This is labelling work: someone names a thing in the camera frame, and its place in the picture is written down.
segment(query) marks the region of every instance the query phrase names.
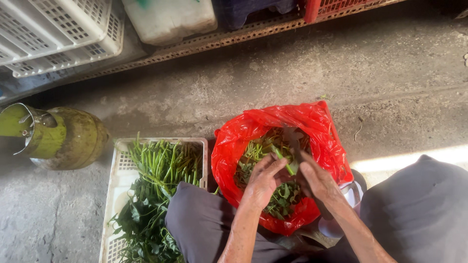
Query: white plastic container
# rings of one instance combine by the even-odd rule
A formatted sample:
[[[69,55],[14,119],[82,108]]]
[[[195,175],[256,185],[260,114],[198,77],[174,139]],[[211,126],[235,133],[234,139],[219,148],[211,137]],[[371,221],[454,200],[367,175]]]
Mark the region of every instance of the white plastic container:
[[[218,27],[211,0],[122,0],[142,42],[168,45]]]
[[[0,66],[102,41],[112,0],[0,0]]]
[[[208,141],[205,138],[140,138],[141,143],[149,141],[170,141],[176,143],[194,143],[203,146],[203,177],[200,179],[200,188],[206,190],[208,181]],[[109,189],[107,191],[106,212],[104,214],[104,227],[102,228],[101,252],[99,254],[99,263],[118,263],[120,256],[118,252],[125,247],[125,240],[115,239],[123,235],[123,232],[114,235],[112,225],[107,226],[109,220],[122,210],[128,202],[127,191],[132,183],[139,177],[134,169],[135,164],[122,152],[127,152],[127,144],[133,139],[118,139],[115,142],[114,157],[112,158],[112,167],[110,168]]]
[[[110,14],[107,26],[103,40],[98,43],[5,66],[13,70],[15,78],[21,78],[115,57],[122,52],[124,21]]]

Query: vegetable bundle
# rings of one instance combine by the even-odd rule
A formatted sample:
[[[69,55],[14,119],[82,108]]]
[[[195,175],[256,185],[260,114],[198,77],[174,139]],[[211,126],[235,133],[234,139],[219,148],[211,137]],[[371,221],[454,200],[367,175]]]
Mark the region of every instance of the vegetable bundle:
[[[296,130],[296,135],[301,149],[310,149],[309,136],[300,129]],[[286,166],[286,169],[291,175],[297,173],[299,164],[290,152],[289,142],[283,136],[283,129],[274,127],[261,138],[251,140],[247,145],[244,154],[239,159],[234,175],[234,181],[238,188],[245,190],[255,164],[270,152],[275,152],[279,158],[287,158],[289,165]],[[277,219],[285,220],[285,217],[294,212],[294,206],[300,202],[302,197],[302,191],[296,180],[282,183],[274,191],[264,211]]]
[[[119,226],[114,234],[124,232],[119,238],[127,243],[120,251],[121,262],[184,262],[164,219],[179,182],[199,185],[202,147],[164,140],[140,144],[138,135],[126,155],[135,163],[139,178],[130,187],[128,203],[109,221]]]

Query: person's left hand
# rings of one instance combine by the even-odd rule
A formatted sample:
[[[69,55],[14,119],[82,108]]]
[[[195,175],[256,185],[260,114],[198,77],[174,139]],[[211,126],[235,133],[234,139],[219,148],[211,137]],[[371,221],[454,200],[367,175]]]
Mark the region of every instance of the person's left hand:
[[[270,202],[275,189],[281,183],[291,180],[291,176],[284,169],[287,163],[286,158],[278,160],[275,153],[265,156],[255,165],[242,200],[248,200],[250,205],[263,210]]]

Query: dark gray pants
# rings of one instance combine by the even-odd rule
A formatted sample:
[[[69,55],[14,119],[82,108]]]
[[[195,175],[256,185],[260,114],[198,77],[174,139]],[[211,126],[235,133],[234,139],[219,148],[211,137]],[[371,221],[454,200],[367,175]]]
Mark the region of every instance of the dark gray pants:
[[[468,172],[426,155],[369,189],[361,219],[398,263],[468,262]],[[166,226],[188,263],[216,262],[235,209],[223,198],[180,183]],[[253,263],[358,262],[346,238],[308,259],[257,234]]]

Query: forearm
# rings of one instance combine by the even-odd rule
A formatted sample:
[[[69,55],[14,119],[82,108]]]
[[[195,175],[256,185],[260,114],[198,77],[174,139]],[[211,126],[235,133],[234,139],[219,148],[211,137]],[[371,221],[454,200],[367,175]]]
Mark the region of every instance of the forearm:
[[[344,198],[335,200],[334,204],[328,207],[343,229],[360,263],[396,263]]]
[[[252,260],[261,212],[262,210],[250,205],[249,200],[241,200],[218,263],[248,263]]]

